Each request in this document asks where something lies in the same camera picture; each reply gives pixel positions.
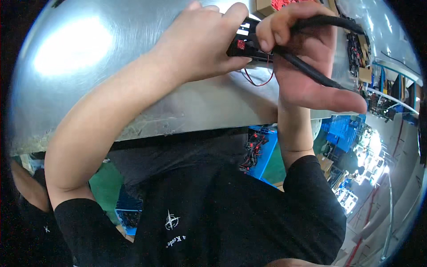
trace black t-shirt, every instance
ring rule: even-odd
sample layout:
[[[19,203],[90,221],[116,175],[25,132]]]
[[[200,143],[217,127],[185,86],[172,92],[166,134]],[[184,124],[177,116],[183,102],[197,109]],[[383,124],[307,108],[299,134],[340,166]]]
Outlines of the black t-shirt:
[[[135,242],[88,199],[55,210],[82,266],[263,266],[280,258],[331,264],[346,217],[315,156],[289,168],[284,192],[224,165],[172,170],[148,182]]]
[[[56,223],[52,208],[44,212],[21,197],[19,209],[34,241],[28,251],[28,259],[39,266],[72,267],[71,251]]]

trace green floor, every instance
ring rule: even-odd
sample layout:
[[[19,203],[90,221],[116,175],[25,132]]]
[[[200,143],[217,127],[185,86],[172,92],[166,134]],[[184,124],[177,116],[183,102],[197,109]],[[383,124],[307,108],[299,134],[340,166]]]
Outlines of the green floor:
[[[316,139],[314,140],[313,150],[314,154],[320,154],[322,151],[322,146],[326,144],[326,133],[323,130],[320,130]],[[280,153],[279,143],[273,150],[273,154],[267,164],[267,167],[264,171],[263,178],[271,184],[282,182],[286,177],[285,166],[283,165],[282,156]]]
[[[112,163],[103,163],[99,171],[89,180],[92,193],[110,220],[119,225],[114,209],[119,199],[123,177]]]

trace t-shirt sleeve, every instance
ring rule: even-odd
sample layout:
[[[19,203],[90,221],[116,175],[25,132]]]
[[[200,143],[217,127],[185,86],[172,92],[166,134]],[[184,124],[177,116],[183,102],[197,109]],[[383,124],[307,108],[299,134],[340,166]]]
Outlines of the t-shirt sleeve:
[[[300,214],[306,224],[306,236],[316,243],[313,247],[328,253],[323,260],[328,258],[326,262],[331,264],[344,242],[347,218],[317,158],[304,156],[295,161],[287,172],[283,190],[289,203],[285,212]]]
[[[64,201],[55,209],[56,221],[80,266],[120,266],[131,242],[126,240],[89,199]]]

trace hand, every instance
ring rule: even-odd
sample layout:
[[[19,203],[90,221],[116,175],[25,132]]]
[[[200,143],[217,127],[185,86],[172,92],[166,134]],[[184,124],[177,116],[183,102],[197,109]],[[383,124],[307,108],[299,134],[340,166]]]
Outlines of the hand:
[[[286,46],[330,78],[336,48],[336,27],[306,28],[302,33],[290,36],[290,27],[297,19],[314,15],[334,16],[334,13],[312,1],[291,3],[261,21],[257,26],[257,37],[265,52],[271,51],[276,44]],[[280,87],[279,100],[283,104],[366,113],[366,102],[359,94],[322,86],[278,55],[274,56],[274,72]]]
[[[242,3],[223,15],[217,6],[202,7],[194,1],[164,32],[152,53],[165,59],[167,71],[182,83],[241,70],[251,58],[228,57],[226,52],[248,15]]]

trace worker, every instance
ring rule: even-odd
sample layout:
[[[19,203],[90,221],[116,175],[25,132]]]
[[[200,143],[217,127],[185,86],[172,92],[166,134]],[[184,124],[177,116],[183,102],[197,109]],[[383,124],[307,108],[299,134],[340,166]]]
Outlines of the worker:
[[[336,29],[307,29],[300,18],[333,13],[315,2],[290,4],[257,26],[262,49],[286,45],[330,77]],[[226,51],[248,9],[225,14],[192,2],[146,54],[94,88],[65,116],[49,143],[46,182],[59,227],[82,266],[312,266],[331,264],[346,217],[313,153],[310,109],[366,112],[363,98],[326,88],[274,58],[280,86],[278,138],[284,192],[208,158],[149,178],[135,242],[104,215],[87,182],[136,116],[186,82],[241,70],[251,59]]]
[[[59,230],[46,190],[44,169],[33,176],[15,160],[10,163],[13,181],[19,192],[20,217],[34,240],[28,251],[28,264],[40,266],[73,266],[71,251]]]

